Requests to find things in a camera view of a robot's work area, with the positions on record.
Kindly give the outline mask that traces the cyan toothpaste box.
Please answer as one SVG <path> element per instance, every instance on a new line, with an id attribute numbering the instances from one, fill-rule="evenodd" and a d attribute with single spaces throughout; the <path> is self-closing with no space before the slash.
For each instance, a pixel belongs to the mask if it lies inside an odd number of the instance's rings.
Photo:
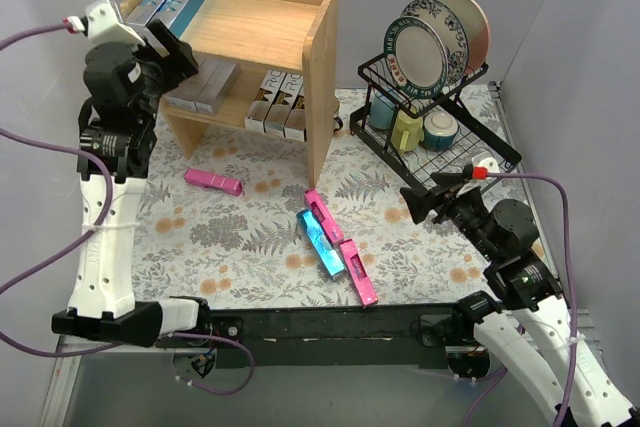
<path id="1" fill-rule="evenodd" d="M 327 275 L 332 281 L 336 281 L 345 272 L 346 267 L 330 244 L 319 222 L 310 209 L 298 212 L 296 218 L 301 231 L 311 243 Z"/>
<path id="2" fill-rule="evenodd" d="M 176 37 L 186 30 L 205 0 L 165 0 L 154 14 Z"/>

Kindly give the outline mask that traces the silver black RO toothpaste box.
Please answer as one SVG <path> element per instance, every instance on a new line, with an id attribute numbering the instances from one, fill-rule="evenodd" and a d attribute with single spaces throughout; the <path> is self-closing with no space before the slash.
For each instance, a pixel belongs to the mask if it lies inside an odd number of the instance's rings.
<path id="1" fill-rule="evenodd" d="M 245 117 L 245 128 L 248 131 L 265 132 L 264 122 L 285 76 L 284 72 L 275 70 L 266 73 Z"/>

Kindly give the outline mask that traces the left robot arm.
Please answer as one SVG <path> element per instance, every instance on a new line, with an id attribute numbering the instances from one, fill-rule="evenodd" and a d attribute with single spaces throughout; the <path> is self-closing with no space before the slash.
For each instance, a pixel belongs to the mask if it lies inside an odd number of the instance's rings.
<path id="1" fill-rule="evenodd" d="M 57 334 L 142 347 L 178 332 L 200 347 L 213 333 L 211 320 L 201 314 L 204 301 L 138 301 L 132 286 L 136 219 L 157 141 L 160 100 L 198 71 L 189 44 L 159 20 L 149 30 L 162 52 L 147 40 L 108 41 L 85 56 L 90 96 L 78 117 L 77 172 L 88 239 L 67 307 L 53 315 L 51 327 Z"/>

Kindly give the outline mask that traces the white toothpaste box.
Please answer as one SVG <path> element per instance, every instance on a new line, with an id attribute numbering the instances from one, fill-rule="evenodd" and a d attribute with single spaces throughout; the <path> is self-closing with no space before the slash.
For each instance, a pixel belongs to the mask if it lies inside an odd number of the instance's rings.
<path id="1" fill-rule="evenodd" d="M 239 64 L 219 61 L 195 100 L 197 112 L 209 116 L 216 115 L 240 73 Z"/>

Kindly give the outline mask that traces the silver Protefix toothpaste box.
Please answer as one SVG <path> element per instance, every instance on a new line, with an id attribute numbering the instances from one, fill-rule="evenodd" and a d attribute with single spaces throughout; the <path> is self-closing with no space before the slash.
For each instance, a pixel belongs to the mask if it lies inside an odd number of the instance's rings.
<path id="1" fill-rule="evenodd" d="M 204 58 L 199 64 L 198 73 L 182 84 L 182 99 L 186 110 L 196 111 L 195 101 L 219 64 L 217 59 Z"/>

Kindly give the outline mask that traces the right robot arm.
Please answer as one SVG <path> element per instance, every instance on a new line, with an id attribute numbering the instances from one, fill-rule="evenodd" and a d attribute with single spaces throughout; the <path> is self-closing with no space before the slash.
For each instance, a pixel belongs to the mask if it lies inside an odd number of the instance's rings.
<path id="1" fill-rule="evenodd" d="M 434 174 L 429 190 L 400 190 L 414 223 L 429 213 L 452 222 L 489 263 L 490 290 L 452 308 L 454 336 L 494 354 L 554 426 L 638 425 L 638 409 L 581 337 L 570 293 L 533 249 L 539 231 L 530 207 L 511 198 L 485 206 L 479 182 L 501 175 L 468 165 Z"/>

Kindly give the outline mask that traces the brown silver RO toothpaste box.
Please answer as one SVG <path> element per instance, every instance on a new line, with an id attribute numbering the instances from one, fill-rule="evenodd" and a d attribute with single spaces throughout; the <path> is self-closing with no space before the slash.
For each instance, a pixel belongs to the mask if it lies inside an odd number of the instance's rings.
<path id="1" fill-rule="evenodd" d="M 299 142 L 306 141 L 304 87 L 300 88 L 284 124 L 284 137 Z"/>

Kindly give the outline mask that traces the dark striped toothpaste box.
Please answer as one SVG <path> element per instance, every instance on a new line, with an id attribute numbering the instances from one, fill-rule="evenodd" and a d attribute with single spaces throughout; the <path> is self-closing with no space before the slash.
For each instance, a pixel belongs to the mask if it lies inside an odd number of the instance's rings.
<path id="1" fill-rule="evenodd" d="M 294 107 L 302 85 L 303 76 L 301 74 L 288 73 L 285 75 L 264 121 L 266 133 L 284 137 L 285 122 Z"/>

